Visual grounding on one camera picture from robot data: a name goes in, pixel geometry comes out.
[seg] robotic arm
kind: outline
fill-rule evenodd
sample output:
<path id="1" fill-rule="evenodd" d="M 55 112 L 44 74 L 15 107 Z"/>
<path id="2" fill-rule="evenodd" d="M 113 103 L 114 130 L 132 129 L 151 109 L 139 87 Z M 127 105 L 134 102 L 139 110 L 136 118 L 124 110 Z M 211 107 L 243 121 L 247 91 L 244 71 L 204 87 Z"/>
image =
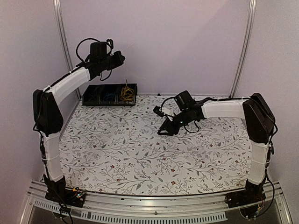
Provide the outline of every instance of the robotic arm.
<path id="1" fill-rule="evenodd" d="M 34 130 L 40 133 L 40 150 L 45 167 L 43 178 L 48 187 L 46 198 L 63 203 L 64 205 L 69 204 L 82 207 L 85 192 L 78 188 L 73 190 L 65 188 L 65 177 L 61 170 L 58 150 L 59 135 L 63 127 L 63 117 L 58 106 L 64 98 L 82 84 L 87 83 L 97 76 L 101 76 L 104 70 L 112 71 L 112 69 L 121 66 L 125 60 L 120 51 L 112 53 L 112 40 L 107 40 L 106 42 L 96 41 L 91 44 L 90 55 L 85 61 L 77 54 L 81 63 L 76 68 L 52 85 L 47 86 L 43 90 L 36 90 L 33 93 L 34 120 L 36 122 Z M 110 47 L 109 53 L 107 53 L 107 46 Z"/>
<path id="2" fill-rule="evenodd" d="M 163 108 L 164 103 L 174 99 L 181 113 L 175 115 Z M 246 187 L 243 191 L 228 193 L 226 203 L 229 207 L 242 206 L 265 199 L 263 184 L 267 173 L 266 169 L 273 154 L 272 136 L 277 132 L 275 117 L 265 100 L 259 93 L 248 98 L 213 99 L 205 98 L 195 101 L 188 91 L 184 91 L 175 97 L 166 99 L 161 107 L 156 106 L 154 113 L 160 117 L 166 117 L 160 127 L 159 135 L 178 134 L 181 127 L 190 122 L 200 121 L 206 118 L 241 118 L 246 121 L 247 132 L 252 144 L 251 169 Z"/>

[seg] black cable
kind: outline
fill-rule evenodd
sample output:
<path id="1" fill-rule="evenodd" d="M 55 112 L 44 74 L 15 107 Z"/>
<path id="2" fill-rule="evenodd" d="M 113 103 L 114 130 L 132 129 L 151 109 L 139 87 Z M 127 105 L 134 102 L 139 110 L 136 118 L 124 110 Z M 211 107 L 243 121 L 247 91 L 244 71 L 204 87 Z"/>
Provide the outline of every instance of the black cable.
<path id="1" fill-rule="evenodd" d="M 169 98 L 165 99 L 165 100 L 163 101 L 163 103 L 161 104 L 160 111 L 162 111 L 162 107 L 163 107 L 163 105 L 166 103 L 166 101 L 168 101 L 168 100 L 170 100 L 170 99 L 174 99 L 174 97 L 169 97 Z"/>
<path id="2" fill-rule="evenodd" d="M 40 103 L 39 103 L 39 112 L 38 112 L 38 115 L 37 115 L 37 118 L 36 118 L 36 123 L 34 124 L 34 126 L 33 126 L 33 128 L 32 128 L 32 130 L 33 131 L 35 131 L 35 132 L 39 132 L 39 134 L 40 134 L 40 138 L 43 138 L 43 135 L 42 135 L 42 133 L 41 133 L 41 131 L 40 130 L 38 130 L 38 129 L 36 129 L 36 126 L 37 126 L 37 122 L 38 122 L 38 120 L 39 120 L 39 117 L 41 116 L 41 114 L 42 114 L 42 97 L 43 97 L 43 95 L 45 94 L 45 91 L 43 91 L 42 93 L 41 93 L 41 96 L 40 96 Z"/>
<path id="3" fill-rule="evenodd" d="M 88 41 L 88 40 L 93 40 L 93 41 L 100 42 L 99 40 L 94 39 L 94 38 L 86 38 L 86 39 L 80 41 L 80 43 L 79 43 L 79 44 L 77 45 L 77 47 L 76 47 L 76 55 L 77 55 L 77 58 L 79 58 L 80 61 L 83 62 L 83 63 L 84 63 L 84 61 L 83 61 L 83 59 L 79 56 L 78 49 L 79 49 L 79 46 L 80 46 L 83 42 Z"/>
<path id="4" fill-rule="evenodd" d="M 199 131 L 200 131 L 200 127 L 198 127 L 198 125 L 196 124 L 195 121 L 194 121 L 194 124 L 195 124 L 195 126 L 197 127 L 197 129 L 198 129 L 197 131 L 195 131 L 195 132 L 190 132 L 189 130 L 187 130 L 186 125 L 184 125 L 184 129 L 185 129 L 187 132 L 191 133 L 191 134 L 199 132 Z"/>
<path id="5" fill-rule="evenodd" d="M 101 78 L 100 78 L 100 81 L 105 81 L 106 79 L 108 79 L 110 76 L 111 76 L 111 73 L 112 73 L 112 70 L 110 70 L 110 73 L 109 73 L 109 75 L 106 77 L 106 78 L 104 78 L 104 79 L 102 79 L 102 76 L 101 76 Z"/>
<path id="6" fill-rule="evenodd" d="M 78 69 L 82 68 L 81 66 L 78 66 L 76 68 L 74 68 L 71 72 L 65 74 L 64 76 L 62 76 L 60 79 L 58 79 L 57 81 L 53 82 L 50 87 L 53 87 L 54 85 L 56 85 L 57 83 L 59 83 L 61 80 L 63 80 L 64 78 L 68 77 L 70 74 L 72 74 L 73 72 L 77 71 Z"/>
<path id="7" fill-rule="evenodd" d="M 269 208 L 271 207 L 271 205 L 273 204 L 273 201 L 274 201 L 274 197 L 275 197 L 275 187 L 274 187 L 274 184 L 272 183 L 272 181 L 269 179 L 269 176 L 268 176 L 267 171 L 266 171 L 266 178 L 267 178 L 267 180 L 269 181 L 269 183 L 271 184 L 272 189 L 273 189 L 272 200 L 271 200 L 269 206 L 266 208 L 266 210 L 264 210 L 261 214 L 258 214 L 256 217 L 260 217 L 261 215 L 265 214 L 265 213 L 269 210 Z"/>

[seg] leaf pattern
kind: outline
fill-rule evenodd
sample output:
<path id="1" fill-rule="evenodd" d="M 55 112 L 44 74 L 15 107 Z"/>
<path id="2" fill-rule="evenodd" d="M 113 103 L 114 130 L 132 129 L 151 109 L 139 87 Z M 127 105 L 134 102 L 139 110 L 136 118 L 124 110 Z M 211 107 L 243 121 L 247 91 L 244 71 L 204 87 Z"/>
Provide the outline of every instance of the leaf pattern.
<path id="1" fill-rule="evenodd" d="M 185 195 L 244 187 L 251 145 L 240 119 L 198 122 L 200 131 L 159 136 L 153 113 L 165 97 L 137 96 L 132 107 L 81 106 L 59 144 L 69 187 L 126 195 Z M 165 107 L 179 113 L 174 102 Z M 187 127 L 197 128 L 194 124 Z"/>

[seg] patterned mat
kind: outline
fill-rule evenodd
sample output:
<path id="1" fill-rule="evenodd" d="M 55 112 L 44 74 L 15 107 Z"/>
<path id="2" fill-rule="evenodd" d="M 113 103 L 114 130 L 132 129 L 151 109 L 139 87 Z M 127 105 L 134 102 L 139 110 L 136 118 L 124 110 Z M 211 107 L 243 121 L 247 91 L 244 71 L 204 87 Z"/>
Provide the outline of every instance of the patterned mat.
<path id="1" fill-rule="evenodd" d="M 201 130 L 159 136 L 153 113 L 165 97 L 138 96 L 132 107 L 80 102 L 60 140 L 69 187 L 126 195 L 185 195 L 244 187 L 251 145 L 240 119 L 198 122 Z M 178 112 L 171 100 L 165 107 Z M 193 124 L 187 127 L 196 130 Z"/>

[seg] lavender wall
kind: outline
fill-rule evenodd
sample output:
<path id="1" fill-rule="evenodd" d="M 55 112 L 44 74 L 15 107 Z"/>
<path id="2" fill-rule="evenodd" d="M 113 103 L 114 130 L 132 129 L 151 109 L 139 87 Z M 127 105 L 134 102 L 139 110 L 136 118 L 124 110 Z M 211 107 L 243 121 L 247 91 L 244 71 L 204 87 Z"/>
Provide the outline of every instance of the lavender wall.
<path id="1" fill-rule="evenodd" d="M 255 24 L 237 91 L 260 92 L 277 118 L 271 174 L 299 223 L 299 2 L 257 1 Z"/>
<path id="2" fill-rule="evenodd" d="M 74 62 L 76 45 L 87 37 L 112 38 L 125 55 L 126 65 L 114 70 L 107 82 L 137 82 L 142 94 L 188 89 L 229 95 L 248 0 L 63 0 L 61 5 Z M 86 56 L 88 49 L 79 52 Z"/>
<path id="3" fill-rule="evenodd" d="M 43 167 L 32 131 L 32 92 L 67 72 L 53 1 L 0 0 L 0 223 L 15 224 L 32 179 Z M 63 102 L 66 118 L 74 94 Z"/>

